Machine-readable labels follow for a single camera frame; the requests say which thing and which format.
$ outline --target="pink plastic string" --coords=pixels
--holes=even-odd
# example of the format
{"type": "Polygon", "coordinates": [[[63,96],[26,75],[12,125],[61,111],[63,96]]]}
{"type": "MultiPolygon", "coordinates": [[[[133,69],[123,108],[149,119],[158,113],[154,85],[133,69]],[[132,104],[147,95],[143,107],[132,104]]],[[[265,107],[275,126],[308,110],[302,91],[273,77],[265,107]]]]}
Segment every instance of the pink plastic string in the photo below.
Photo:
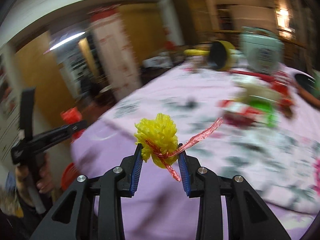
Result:
{"type": "Polygon", "coordinates": [[[174,168],[172,168],[168,163],[166,163],[164,161],[164,159],[169,158],[169,157],[173,157],[181,152],[183,152],[186,149],[189,149],[190,147],[192,147],[193,145],[197,144],[198,142],[200,142],[201,140],[207,138],[210,134],[212,134],[215,130],[217,130],[217,128],[222,125],[223,123],[223,118],[219,117],[209,128],[205,129],[204,131],[202,131],[201,133],[198,133],[197,135],[193,136],[190,138],[189,141],[187,141],[184,145],[182,145],[181,147],[179,147],[177,150],[175,150],[172,153],[166,153],[166,154],[162,154],[159,147],[154,145],[150,140],[146,140],[146,144],[148,144],[152,150],[153,150],[153,154],[157,155],[160,159],[160,161],[162,162],[162,164],[166,167],[166,169],[170,172],[171,176],[178,182],[181,181],[180,176],[178,175],[178,173],[174,170],[174,168]]]}

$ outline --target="metal screw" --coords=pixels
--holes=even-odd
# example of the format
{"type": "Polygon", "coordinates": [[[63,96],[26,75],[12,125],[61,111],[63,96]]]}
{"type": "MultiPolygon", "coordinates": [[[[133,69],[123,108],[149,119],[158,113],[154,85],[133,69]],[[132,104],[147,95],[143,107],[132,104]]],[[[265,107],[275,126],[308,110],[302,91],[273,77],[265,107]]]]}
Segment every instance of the metal screw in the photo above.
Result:
{"type": "Polygon", "coordinates": [[[114,167],[112,170],[114,173],[121,173],[123,171],[123,169],[121,167],[114,167]]]}
{"type": "Polygon", "coordinates": [[[243,181],[243,177],[240,175],[235,176],[235,181],[236,182],[242,182],[243,181]]]}
{"type": "Polygon", "coordinates": [[[78,178],[77,178],[77,181],[79,182],[84,182],[85,181],[85,176],[84,175],[80,175],[78,178]]]}
{"type": "Polygon", "coordinates": [[[200,168],[198,169],[198,172],[201,173],[201,174],[205,174],[205,173],[208,172],[208,170],[207,170],[207,168],[205,168],[205,167],[200,167],[200,168]]]}

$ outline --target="red basket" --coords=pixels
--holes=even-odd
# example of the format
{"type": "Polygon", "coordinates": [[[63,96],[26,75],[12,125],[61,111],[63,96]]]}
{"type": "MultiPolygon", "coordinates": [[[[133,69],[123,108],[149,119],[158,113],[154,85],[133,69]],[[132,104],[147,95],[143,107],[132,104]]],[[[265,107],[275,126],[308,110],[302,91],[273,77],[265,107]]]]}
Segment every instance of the red basket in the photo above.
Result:
{"type": "Polygon", "coordinates": [[[80,175],[74,163],[70,163],[64,170],[61,177],[61,188],[65,191],[71,183],[80,175]]]}

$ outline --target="human hand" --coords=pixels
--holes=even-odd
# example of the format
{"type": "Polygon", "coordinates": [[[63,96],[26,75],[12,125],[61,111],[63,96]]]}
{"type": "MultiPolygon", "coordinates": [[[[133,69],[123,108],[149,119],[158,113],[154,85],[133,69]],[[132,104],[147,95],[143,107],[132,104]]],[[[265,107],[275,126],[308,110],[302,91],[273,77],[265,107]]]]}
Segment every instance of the human hand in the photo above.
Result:
{"type": "MultiPolygon", "coordinates": [[[[30,198],[25,179],[29,174],[28,167],[25,165],[17,166],[15,169],[16,174],[16,184],[20,197],[29,206],[34,206],[30,198]]],[[[39,189],[39,193],[48,193],[54,188],[52,182],[52,176],[49,168],[49,156],[45,155],[45,163],[39,170],[39,175],[41,179],[36,182],[36,186],[39,189]]]]}

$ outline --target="green rice cooker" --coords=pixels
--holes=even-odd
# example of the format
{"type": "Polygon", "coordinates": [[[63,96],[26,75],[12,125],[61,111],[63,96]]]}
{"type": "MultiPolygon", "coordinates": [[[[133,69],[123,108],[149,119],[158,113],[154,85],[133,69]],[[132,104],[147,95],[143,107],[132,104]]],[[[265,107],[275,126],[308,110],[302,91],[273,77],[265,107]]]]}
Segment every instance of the green rice cooker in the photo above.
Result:
{"type": "Polygon", "coordinates": [[[283,61],[284,44],[271,31],[243,27],[240,34],[240,48],[248,61],[248,69],[263,74],[279,70],[283,61]]]}

